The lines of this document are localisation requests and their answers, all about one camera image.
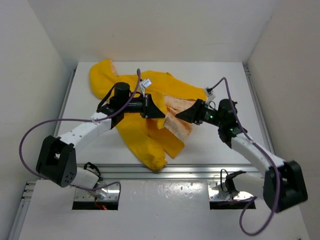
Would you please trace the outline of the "yellow hooded jacket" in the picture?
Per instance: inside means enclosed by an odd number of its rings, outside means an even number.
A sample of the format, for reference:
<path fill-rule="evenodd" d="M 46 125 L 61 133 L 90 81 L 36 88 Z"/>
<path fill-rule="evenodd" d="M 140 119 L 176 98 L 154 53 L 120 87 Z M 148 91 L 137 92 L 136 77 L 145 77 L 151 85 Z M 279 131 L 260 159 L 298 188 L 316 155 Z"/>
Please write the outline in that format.
<path fill-rule="evenodd" d="M 152 84 L 146 89 L 165 118 L 145 119 L 138 113 L 127 113 L 116 126 L 130 151 L 149 169 L 159 171 L 167 164 L 166 155 L 174 159 L 185 147 L 193 127 L 177 119 L 176 114 L 190 108 L 196 100 L 206 101 L 203 88 L 185 83 L 168 72 L 147 70 L 142 79 Z"/>

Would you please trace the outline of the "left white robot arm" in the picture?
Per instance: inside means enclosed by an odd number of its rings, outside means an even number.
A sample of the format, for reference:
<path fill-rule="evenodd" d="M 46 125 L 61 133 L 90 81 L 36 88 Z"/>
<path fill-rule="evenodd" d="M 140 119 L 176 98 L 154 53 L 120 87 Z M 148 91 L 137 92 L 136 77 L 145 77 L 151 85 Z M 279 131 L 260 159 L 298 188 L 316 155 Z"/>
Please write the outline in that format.
<path fill-rule="evenodd" d="M 144 119 L 163 119 L 165 114 L 145 90 L 150 79 L 138 83 L 138 97 L 125 82 L 115 83 L 98 104 L 96 112 L 82 124 L 57 137 L 46 137 L 40 149 L 36 172 L 62 188 L 98 187 L 101 176 L 77 166 L 77 154 L 101 134 L 113 129 L 126 113 L 138 113 Z"/>

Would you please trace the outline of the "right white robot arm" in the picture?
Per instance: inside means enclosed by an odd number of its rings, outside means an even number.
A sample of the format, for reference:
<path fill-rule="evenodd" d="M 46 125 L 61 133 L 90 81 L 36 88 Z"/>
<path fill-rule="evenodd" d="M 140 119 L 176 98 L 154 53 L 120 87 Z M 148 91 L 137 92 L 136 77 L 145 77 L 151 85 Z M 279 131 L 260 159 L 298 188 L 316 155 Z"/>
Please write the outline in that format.
<path fill-rule="evenodd" d="M 261 174 L 256 177 L 244 170 L 228 174 L 221 189 L 229 195 L 247 192 L 258 197 L 275 213 L 308 200 L 307 188 L 301 166 L 294 160 L 285 161 L 255 143 L 237 120 L 237 102 L 227 98 L 211 109 L 197 99 L 188 109 L 176 114 L 187 123 L 208 123 L 218 128 L 221 141 L 247 159 Z"/>

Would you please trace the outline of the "white front cover panel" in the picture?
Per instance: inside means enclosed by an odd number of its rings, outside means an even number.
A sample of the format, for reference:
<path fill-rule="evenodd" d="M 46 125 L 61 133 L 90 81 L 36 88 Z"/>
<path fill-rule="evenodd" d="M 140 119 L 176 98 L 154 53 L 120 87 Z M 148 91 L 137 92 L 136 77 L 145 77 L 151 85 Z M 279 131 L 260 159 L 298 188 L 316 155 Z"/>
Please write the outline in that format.
<path fill-rule="evenodd" d="M 210 209 L 205 182 L 124 180 L 117 210 L 74 210 L 75 189 L 35 184 L 22 240 L 245 240 L 270 214 Z"/>

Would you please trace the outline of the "aluminium front rail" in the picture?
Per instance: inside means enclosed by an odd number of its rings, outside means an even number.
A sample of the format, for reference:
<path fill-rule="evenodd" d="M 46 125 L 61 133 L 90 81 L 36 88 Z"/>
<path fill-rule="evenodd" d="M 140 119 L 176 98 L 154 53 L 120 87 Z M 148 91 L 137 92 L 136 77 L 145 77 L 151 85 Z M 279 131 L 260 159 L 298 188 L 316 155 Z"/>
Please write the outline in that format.
<path fill-rule="evenodd" d="M 262 174 L 250 164 L 168 164 L 152 171 L 142 164 L 96 164 L 104 179 L 118 180 L 211 180 L 220 177 L 220 171 L 229 174 L 245 171 L 252 176 Z"/>

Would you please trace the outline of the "aluminium rail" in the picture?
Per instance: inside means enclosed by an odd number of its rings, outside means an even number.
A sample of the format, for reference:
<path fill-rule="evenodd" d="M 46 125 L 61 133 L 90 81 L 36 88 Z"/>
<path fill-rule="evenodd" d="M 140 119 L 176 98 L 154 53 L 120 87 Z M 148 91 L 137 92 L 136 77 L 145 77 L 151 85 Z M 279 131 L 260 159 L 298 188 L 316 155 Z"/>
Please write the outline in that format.
<path fill-rule="evenodd" d="M 247 65 L 243 66 L 245 77 L 247 79 L 247 83 L 249 86 L 250 94 L 253 100 L 255 112 L 257 115 L 257 119 L 259 122 L 259 127 L 262 132 L 262 139 L 263 140 L 257 140 L 255 137 L 253 138 L 254 141 L 259 144 L 261 147 L 264 148 L 264 151 L 268 154 L 268 156 L 273 160 L 274 164 L 277 167 L 283 166 L 285 160 L 276 156 L 276 152 L 273 146 L 273 142 L 269 133 L 269 129 L 262 111 L 262 107 L 258 98 L 258 93 L 256 91 L 255 85 L 254 85 L 254 79 L 252 77 L 252 74 L 249 70 L 249 67 Z"/>
<path fill-rule="evenodd" d="M 76 68 L 71 72 L 71 76 L 68 81 L 66 92 L 64 94 L 63 102 L 62 102 L 61 109 L 59 112 L 60 118 L 63 116 L 63 113 L 65 111 L 65 107 L 67 104 L 67 100 L 69 97 L 69 93 L 71 90 L 71 86 L 72 86 L 72 83 L 74 80 L 75 73 L 76 73 Z M 8 240 L 18 240 L 20 237 L 20 234 L 21 234 L 21 231 L 23 228 L 23 224 L 24 224 L 24 221 L 27 216 L 28 209 L 29 209 L 29 205 L 31 203 L 31 198 L 32 198 L 36 183 L 37 183 L 36 181 L 27 181 L 25 183 L 25 187 L 24 187 L 21 199 L 20 199 L 20 204 L 19 204 L 16 216 L 14 219 L 13 225 L 11 227 L 11 231 L 9 233 Z"/>
<path fill-rule="evenodd" d="M 250 164 L 168 164 L 152 171 L 142 164 L 96 164 L 104 179 L 118 180 L 211 180 L 220 177 L 220 171 L 229 174 L 245 171 L 252 176 L 262 174 Z"/>

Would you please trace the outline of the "aluminium right side rail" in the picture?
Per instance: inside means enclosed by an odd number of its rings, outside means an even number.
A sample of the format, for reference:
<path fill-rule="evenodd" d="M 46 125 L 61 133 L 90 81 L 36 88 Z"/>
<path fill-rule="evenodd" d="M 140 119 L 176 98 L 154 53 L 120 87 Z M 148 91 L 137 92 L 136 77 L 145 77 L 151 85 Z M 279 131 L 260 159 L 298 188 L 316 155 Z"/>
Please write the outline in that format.
<path fill-rule="evenodd" d="M 253 100 L 255 112 L 257 115 L 257 119 L 259 122 L 259 127 L 262 132 L 262 139 L 263 140 L 257 140 L 255 137 L 253 138 L 254 141 L 259 144 L 261 147 L 264 148 L 264 151 L 268 154 L 268 156 L 273 160 L 274 164 L 277 167 L 283 166 L 285 160 L 276 156 L 276 152 L 273 146 L 273 142 L 269 133 L 269 129 L 262 111 L 262 107 L 258 98 L 258 93 L 256 91 L 255 85 L 254 85 L 254 79 L 252 77 L 252 74 L 249 70 L 249 67 L 247 65 L 243 66 L 245 77 L 247 79 L 247 83 L 249 86 L 250 94 Z"/>

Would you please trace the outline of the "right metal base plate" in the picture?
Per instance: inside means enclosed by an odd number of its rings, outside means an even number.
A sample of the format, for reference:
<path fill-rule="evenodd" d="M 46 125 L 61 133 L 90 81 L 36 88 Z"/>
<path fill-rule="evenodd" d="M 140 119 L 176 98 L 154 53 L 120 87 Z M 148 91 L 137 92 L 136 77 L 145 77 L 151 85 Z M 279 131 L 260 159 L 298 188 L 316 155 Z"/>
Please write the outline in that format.
<path fill-rule="evenodd" d="M 253 196 L 247 192 L 227 193 L 222 191 L 218 180 L 207 181 L 208 198 L 210 202 L 233 202 L 251 200 Z"/>

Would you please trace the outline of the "metal base plate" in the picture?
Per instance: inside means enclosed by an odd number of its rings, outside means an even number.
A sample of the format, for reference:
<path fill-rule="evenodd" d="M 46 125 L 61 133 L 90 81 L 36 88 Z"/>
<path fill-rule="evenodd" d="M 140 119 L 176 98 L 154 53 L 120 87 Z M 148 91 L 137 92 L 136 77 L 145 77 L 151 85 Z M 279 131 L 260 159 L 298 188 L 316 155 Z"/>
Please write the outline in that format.
<path fill-rule="evenodd" d="M 233 202 L 251 200 L 253 196 L 247 192 L 227 193 L 222 191 L 218 180 L 207 181 L 208 198 L 210 202 Z"/>
<path fill-rule="evenodd" d="M 88 191 L 77 188 L 74 194 L 75 202 L 93 202 L 95 199 L 98 202 L 117 202 L 120 198 L 121 183 L 116 182 L 98 182 L 98 187 L 105 186 L 95 191 Z"/>

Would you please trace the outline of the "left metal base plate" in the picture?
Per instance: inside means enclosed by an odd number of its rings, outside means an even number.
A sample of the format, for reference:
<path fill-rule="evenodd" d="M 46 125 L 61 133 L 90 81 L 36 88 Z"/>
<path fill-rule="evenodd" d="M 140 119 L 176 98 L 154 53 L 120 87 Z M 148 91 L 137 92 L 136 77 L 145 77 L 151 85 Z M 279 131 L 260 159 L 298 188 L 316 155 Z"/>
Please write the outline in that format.
<path fill-rule="evenodd" d="M 75 202 L 93 202 L 95 199 L 98 202 L 117 202 L 120 198 L 121 183 L 116 182 L 98 182 L 98 187 L 105 186 L 95 191 L 88 191 L 77 188 L 74 194 Z"/>

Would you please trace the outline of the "aluminium left side rail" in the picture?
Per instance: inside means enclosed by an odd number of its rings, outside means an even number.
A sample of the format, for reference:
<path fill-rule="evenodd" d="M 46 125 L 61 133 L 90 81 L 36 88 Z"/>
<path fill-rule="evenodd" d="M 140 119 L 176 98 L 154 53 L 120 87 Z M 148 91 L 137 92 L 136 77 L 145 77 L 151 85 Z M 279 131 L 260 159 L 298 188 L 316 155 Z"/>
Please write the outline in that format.
<path fill-rule="evenodd" d="M 66 92 L 64 94 L 63 102 L 62 102 L 61 109 L 59 112 L 60 118 L 63 116 L 63 113 L 65 111 L 65 107 L 67 104 L 67 100 L 69 97 L 69 93 L 71 90 L 71 86 L 72 86 L 72 83 L 74 80 L 75 73 L 76 73 L 76 68 L 71 72 L 71 76 L 68 81 Z M 20 234 L 21 234 L 21 231 L 23 228 L 23 224 L 24 224 L 24 221 L 27 216 L 28 209 L 29 209 L 29 205 L 31 203 L 31 198 L 32 198 L 36 183 L 37 183 L 36 181 L 27 181 L 25 183 L 25 187 L 24 187 L 21 199 L 20 199 L 20 204 L 19 204 L 16 216 L 14 219 L 13 225 L 11 227 L 11 231 L 9 233 L 8 240 L 18 240 L 20 237 Z"/>

